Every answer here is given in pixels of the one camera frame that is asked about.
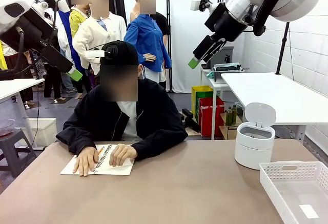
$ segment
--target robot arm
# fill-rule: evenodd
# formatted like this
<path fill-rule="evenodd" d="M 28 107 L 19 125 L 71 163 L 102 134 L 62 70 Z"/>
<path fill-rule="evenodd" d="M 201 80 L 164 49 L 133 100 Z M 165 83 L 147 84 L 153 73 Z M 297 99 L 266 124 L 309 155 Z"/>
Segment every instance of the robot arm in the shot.
<path fill-rule="evenodd" d="M 48 45 L 54 28 L 46 22 L 44 11 L 55 8 L 56 5 L 63 12 L 70 11 L 65 0 L 45 0 L 40 3 L 35 3 L 35 0 L 0 0 L 0 40 L 21 52 L 19 42 L 22 34 L 17 32 L 17 29 L 21 29 L 24 33 L 23 52 L 34 50 L 60 72 L 68 73 L 74 80 L 79 80 L 81 74 L 73 68 L 73 64 Z M 2 70 L 0 80 L 13 79 L 16 74 L 13 70 Z"/>
<path fill-rule="evenodd" d="M 214 33 L 207 35 L 195 49 L 189 63 L 195 68 L 202 60 L 207 62 L 226 42 L 233 42 L 248 26 L 256 36 L 265 32 L 269 15 L 283 22 L 291 22 L 308 14 L 319 0 L 224 0 L 213 5 L 209 0 L 198 2 L 197 10 L 209 9 L 210 17 L 205 25 Z"/>

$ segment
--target white brick wall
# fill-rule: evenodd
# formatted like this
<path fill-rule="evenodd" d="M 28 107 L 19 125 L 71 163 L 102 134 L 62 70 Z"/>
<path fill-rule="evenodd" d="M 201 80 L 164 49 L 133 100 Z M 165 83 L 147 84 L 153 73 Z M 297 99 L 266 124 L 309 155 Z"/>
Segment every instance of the white brick wall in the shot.
<path fill-rule="evenodd" d="M 307 16 L 291 22 L 290 30 L 295 81 L 328 96 L 327 4 L 328 0 L 320 0 Z M 242 40 L 234 44 L 237 57 L 240 57 L 244 67 L 251 68 L 251 72 L 275 72 L 277 68 L 285 23 L 270 17 L 266 26 L 268 30 L 261 37 L 243 33 Z M 281 73 L 292 78 L 289 37 Z M 309 104 L 308 109 L 309 112 L 314 109 L 320 112 L 320 109 L 328 107 L 311 107 Z M 328 154 L 328 125 L 308 126 L 306 135 Z"/>

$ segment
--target white box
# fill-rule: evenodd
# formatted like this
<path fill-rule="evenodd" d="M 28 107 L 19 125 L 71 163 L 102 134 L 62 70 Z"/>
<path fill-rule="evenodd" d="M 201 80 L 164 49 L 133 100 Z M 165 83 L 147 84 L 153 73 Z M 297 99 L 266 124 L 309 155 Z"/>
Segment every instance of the white box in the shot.
<path fill-rule="evenodd" d="M 37 118 L 29 118 L 28 120 L 32 128 L 33 138 L 35 137 L 34 144 L 37 144 L 37 146 L 49 146 L 57 141 L 56 118 L 39 118 L 38 122 Z M 25 133 L 26 137 L 29 138 L 26 128 L 21 129 Z M 24 140 L 20 140 L 19 143 L 22 144 L 22 146 L 26 146 Z"/>
<path fill-rule="evenodd" d="M 260 182 L 285 224 L 328 223 L 328 168 L 322 162 L 260 164 Z"/>

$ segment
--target black hat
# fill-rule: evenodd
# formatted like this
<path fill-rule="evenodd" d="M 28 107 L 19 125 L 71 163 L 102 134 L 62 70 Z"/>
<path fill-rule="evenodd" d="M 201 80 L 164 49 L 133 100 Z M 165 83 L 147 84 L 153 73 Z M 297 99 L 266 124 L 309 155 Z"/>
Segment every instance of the black hat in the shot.
<path fill-rule="evenodd" d="M 138 53 L 134 46 L 124 41 L 113 41 L 105 44 L 103 51 L 109 55 L 100 59 L 101 66 L 138 66 Z"/>

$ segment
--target spiral binding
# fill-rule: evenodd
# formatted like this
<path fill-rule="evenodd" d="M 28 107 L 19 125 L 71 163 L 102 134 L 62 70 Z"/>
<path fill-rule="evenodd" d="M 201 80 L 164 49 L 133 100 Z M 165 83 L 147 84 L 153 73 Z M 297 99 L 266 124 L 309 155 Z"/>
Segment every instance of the spiral binding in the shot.
<path fill-rule="evenodd" d="M 108 145 L 107 149 L 105 150 L 104 154 L 102 155 L 101 159 L 99 160 L 99 163 L 97 164 L 95 170 L 97 168 L 100 168 L 101 167 L 101 165 L 105 161 L 105 158 L 107 157 L 107 155 L 108 155 L 109 151 L 111 150 L 111 148 L 112 148 L 112 145 Z"/>

